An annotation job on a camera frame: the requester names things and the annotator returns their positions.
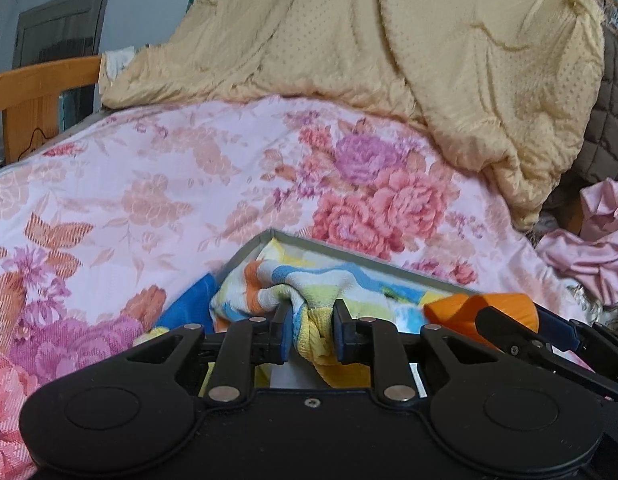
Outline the striped yellow sock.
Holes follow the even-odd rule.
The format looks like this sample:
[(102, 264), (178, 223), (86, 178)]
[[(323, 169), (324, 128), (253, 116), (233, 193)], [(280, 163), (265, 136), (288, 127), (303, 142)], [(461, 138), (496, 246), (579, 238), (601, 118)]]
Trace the striped yellow sock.
[(370, 370), (362, 364), (338, 362), (332, 315), (343, 300), (353, 318), (395, 321), (398, 310), (411, 307), (399, 289), (370, 278), (355, 264), (304, 268), (271, 259), (254, 260), (230, 272), (209, 311), (217, 330), (256, 315), (268, 316), (283, 302), (293, 308), (293, 346), (321, 378), (335, 388), (370, 385)]

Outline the grey shallow cardboard box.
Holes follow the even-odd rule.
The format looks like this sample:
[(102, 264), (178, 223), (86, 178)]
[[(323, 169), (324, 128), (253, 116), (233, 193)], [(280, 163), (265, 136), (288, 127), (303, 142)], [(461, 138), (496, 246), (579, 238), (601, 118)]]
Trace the grey shallow cardboard box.
[(336, 359), (332, 333), (336, 300), (344, 301), (352, 318), (380, 318), (402, 332), (416, 334), (426, 322), (425, 304), (463, 290), (440, 278), (266, 230), (187, 289), (136, 342), (187, 323), (202, 325), (208, 333), (222, 333), (229, 324), (250, 316), (269, 318), (287, 302), (292, 307), (287, 330), (291, 360), (262, 365), (257, 382), (273, 388), (322, 384), (362, 388), (370, 384), (369, 367), (343, 365)]

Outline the pink crumpled garment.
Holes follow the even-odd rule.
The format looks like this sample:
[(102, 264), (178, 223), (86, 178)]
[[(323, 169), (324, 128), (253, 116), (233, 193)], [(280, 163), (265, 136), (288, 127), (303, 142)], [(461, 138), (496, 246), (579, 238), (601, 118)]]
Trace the pink crumpled garment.
[(618, 303), (618, 181), (606, 179), (580, 192), (582, 228), (558, 229), (536, 250), (545, 263), (584, 285), (602, 304)]

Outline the brown quilted jacket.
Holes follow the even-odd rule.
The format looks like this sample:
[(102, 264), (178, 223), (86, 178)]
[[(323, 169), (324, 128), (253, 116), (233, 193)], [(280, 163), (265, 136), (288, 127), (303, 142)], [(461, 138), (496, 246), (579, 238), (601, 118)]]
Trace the brown quilted jacket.
[(591, 110), (584, 143), (570, 170), (544, 203), (561, 208), (588, 185), (618, 181), (618, 35), (603, 27), (604, 71), (597, 101)]

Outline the pink floral bedspread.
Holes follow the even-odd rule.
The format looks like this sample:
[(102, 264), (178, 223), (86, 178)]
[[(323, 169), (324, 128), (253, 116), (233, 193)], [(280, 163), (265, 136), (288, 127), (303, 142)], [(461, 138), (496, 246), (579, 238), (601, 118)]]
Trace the pink floral bedspread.
[(584, 317), (422, 130), (302, 99), (128, 110), (0, 171), (0, 479), (33, 472), (36, 388), (128, 349), (270, 228)]

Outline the yellow dotted quilt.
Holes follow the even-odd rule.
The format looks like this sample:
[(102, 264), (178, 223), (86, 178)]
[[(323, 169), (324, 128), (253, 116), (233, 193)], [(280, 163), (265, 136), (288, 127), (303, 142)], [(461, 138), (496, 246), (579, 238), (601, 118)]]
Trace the yellow dotted quilt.
[(533, 226), (584, 142), (604, 71), (594, 0), (195, 0), (100, 95), (132, 106), (318, 96), (423, 124)]

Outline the grey door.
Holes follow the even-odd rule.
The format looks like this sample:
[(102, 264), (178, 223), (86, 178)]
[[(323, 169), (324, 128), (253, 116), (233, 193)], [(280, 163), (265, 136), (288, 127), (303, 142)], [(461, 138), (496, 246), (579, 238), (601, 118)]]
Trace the grey door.
[(52, 0), (18, 16), (13, 68), (96, 55), (107, 0)]

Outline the wooden bed rail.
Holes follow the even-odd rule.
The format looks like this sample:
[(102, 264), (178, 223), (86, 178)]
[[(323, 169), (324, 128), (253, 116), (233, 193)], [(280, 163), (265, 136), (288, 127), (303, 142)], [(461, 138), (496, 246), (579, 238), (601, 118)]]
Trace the wooden bed rail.
[(28, 156), (59, 133), (60, 96), (93, 86), (98, 55), (34, 64), (0, 73), (0, 114), (7, 165)]

